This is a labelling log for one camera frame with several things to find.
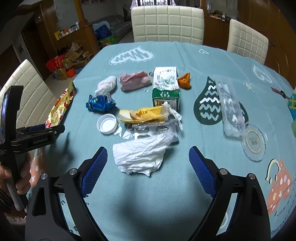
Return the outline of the red yellow snack wrapper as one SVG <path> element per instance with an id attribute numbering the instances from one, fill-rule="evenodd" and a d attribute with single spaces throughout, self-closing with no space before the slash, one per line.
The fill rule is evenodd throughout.
<path id="1" fill-rule="evenodd" d="M 46 128 L 51 128 L 62 123 L 64 116 L 72 103 L 74 96 L 76 94 L 76 87 L 73 80 L 70 81 L 68 87 L 62 92 L 60 97 L 57 99 L 53 105 L 49 115 L 46 119 Z"/>

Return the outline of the blue snack wrapper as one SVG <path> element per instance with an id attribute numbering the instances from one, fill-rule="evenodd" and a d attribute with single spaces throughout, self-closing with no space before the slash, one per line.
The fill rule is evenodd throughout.
<path id="1" fill-rule="evenodd" d="M 112 99 L 109 93 L 105 95 L 92 96 L 89 95 L 88 102 L 86 102 L 85 107 L 90 111 L 100 111 L 107 112 L 111 108 L 116 106 L 116 102 Z"/>

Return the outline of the white knotted plastic bag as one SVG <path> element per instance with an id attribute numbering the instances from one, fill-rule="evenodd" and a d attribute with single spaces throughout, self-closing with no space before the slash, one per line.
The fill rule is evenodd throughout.
<path id="1" fill-rule="evenodd" d="M 116 87 L 116 77 L 109 76 L 106 79 L 100 81 L 95 90 L 95 96 L 105 95 L 110 93 Z"/>

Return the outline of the clear round plastic lid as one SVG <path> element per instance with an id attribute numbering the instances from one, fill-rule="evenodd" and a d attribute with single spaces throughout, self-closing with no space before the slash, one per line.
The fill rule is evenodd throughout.
<path id="1" fill-rule="evenodd" d="M 246 156 L 253 162 L 263 160 L 267 149 L 268 138 L 262 129 L 249 124 L 242 137 L 241 146 Z"/>

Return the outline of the clear plastic tray packaging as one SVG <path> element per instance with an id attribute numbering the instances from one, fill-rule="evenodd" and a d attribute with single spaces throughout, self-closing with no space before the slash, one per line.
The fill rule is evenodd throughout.
<path id="1" fill-rule="evenodd" d="M 215 83 L 220 99 L 224 133 L 229 137 L 240 138 L 246 132 L 246 123 L 232 81 L 224 76 L 216 76 Z"/>

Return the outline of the silver pill blister pack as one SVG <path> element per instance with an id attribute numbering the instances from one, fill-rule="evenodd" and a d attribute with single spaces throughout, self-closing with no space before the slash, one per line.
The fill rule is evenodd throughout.
<path id="1" fill-rule="evenodd" d="M 171 133 L 173 135 L 172 142 L 179 141 L 176 124 L 168 122 L 160 123 L 137 123 L 132 125 L 134 131 L 134 139 L 142 140 L 162 133 Z"/>

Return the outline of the yellow paper bag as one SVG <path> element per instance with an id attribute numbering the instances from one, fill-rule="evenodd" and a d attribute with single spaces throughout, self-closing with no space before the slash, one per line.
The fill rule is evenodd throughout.
<path id="1" fill-rule="evenodd" d="M 165 106 L 155 106 L 152 108 L 140 108 L 139 110 L 119 111 L 118 118 L 122 123 L 148 123 L 153 121 L 165 121 L 168 119 L 169 111 Z"/>

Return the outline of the white tissue paper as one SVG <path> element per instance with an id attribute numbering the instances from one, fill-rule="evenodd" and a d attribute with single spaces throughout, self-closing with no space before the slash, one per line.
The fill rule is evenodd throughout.
<path id="1" fill-rule="evenodd" d="M 148 138 L 114 144 L 113 157 L 120 172 L 145 174 L 158 170 L 164 154 L 173 142 L 174 133 L 168 131 Z"/>

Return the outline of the green white milk carton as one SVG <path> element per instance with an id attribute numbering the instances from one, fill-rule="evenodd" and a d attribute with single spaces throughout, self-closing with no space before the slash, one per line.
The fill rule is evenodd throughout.
<path id="1" fill-rule="evenodd" d="M 180 89 L 177 67 L 156 67 L 151 73 L 152 103 L 160 106 L 167 102 L 174 110 L 180 107 Z"/>

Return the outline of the cream quilted chair left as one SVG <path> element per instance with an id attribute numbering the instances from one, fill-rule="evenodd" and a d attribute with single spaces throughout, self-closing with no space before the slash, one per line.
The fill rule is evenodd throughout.
<path id="1" fill-rule="evenodd" d="M 1 89 L 1 101 L 13 85 L 23 86 L 16 127 L 44 124 L 57 99 L 29 60 L 24 60 L 5 83 Z"/>

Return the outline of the cream quilted chair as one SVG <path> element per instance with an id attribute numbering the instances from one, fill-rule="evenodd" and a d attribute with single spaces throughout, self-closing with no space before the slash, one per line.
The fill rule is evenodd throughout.
<path id="1" fill-rule="evenodd" d="M 135 42 L 203 44 L 202 9 L 189 6 L 137 6 L 132 8 L 131 18 Z"/>
<path id="2" fill-rule="evenodd" d="M 1 89 L 1 101 L 13 85 L 23 86 L 16 127 L 44 124 L 57 99 L 29 60 L 24 60 L 5 83 Z"/>
<path id="3" fill-rule="evenodd" d="M 237 20 L 231 19 L 227 51 L 256 60 L 264 65 L 269 40 L 263 34 Z"/>

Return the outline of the orange plastic bucket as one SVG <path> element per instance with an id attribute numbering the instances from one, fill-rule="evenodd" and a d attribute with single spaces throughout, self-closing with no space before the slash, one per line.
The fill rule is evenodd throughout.
<path id="1" fill-rule="evenodd" d="M 66 70 L 66 74 L 69 78 L 72 78 L 76 75 L 76 70 L 74 67 L 72 67 L 71 69 Z"/>

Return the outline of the pink crumpled paper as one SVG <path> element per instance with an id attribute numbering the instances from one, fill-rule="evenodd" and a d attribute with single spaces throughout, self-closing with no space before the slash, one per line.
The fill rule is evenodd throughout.
<path id="1" fill-rule="evenodd" d="M 121 83 L 120 89 L 124 92 L 136 90 L 145 87 L 151 83 L 151 78 L 144 72 L 136 72 L 132 74 L 122 74 L 119 78 Z"/>

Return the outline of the teal patterned tablecloth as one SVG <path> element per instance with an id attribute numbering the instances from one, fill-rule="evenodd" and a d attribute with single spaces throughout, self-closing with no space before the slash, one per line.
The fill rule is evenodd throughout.
<path id="1" fill-rule="evenodd" d="M 190 73 L 190 90 L 181 90 L 183 130 L 170 145 L 160 168 L 150 176 L 126 174 L 115 164 L 112 147 L 123 139 L 103 135 L 97 129 L 99 113 L 85 104 L 98 83 L 109 76 L 151 72 L 156 67 L 176 67 Z M 249 123 L 266 134 L 261 161 L 250 160 L 236 139 L 224 134 L 222 122 L 201 124 L 194 115 L 200 101 L 206 116 L 213 117 L 217 104 L 208 77 L 232 80 Z M 91 158 L 100 147 L 108 161 L 86 203 L 109 240 L 188 240 L 204 216 L 211 196 L 206 194 L 189 162 L 192 146 L 231 174 L 254 173 L 264 198 L 273 209 L 271 234 L 279 232 L 295 208 L 295 136 L 292 116 L 279 91 L 293 88 L 274 70 L 253 59 L 221 49 L 179 42 L 141 42 L 103 48 L 83 68 L 74 82 L 77 93 L 64 120 L 65 132 L 45 149 L 45 171 L 60 176 Z"/>

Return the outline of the colourful green shopping bag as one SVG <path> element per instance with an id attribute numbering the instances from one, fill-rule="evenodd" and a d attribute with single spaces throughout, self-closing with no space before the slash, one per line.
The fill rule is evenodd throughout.
<path id="1" fill-rule="evenodd" d="M 116 41 L 116 37 L 115 37 L 115 35 L 111 35 L 111 36 L 109 36 L 109 37 L 107 37 L 107 38 L 105 38 L 105 39 L 100 40 L 100 44 L 101 44 L 103 47 L 105 47 L 105 46 L 109 46 L 109 45 L 114 45 L 114 44 L 116 44 L 116 43 L 117 43 L 117 41 Z"/>

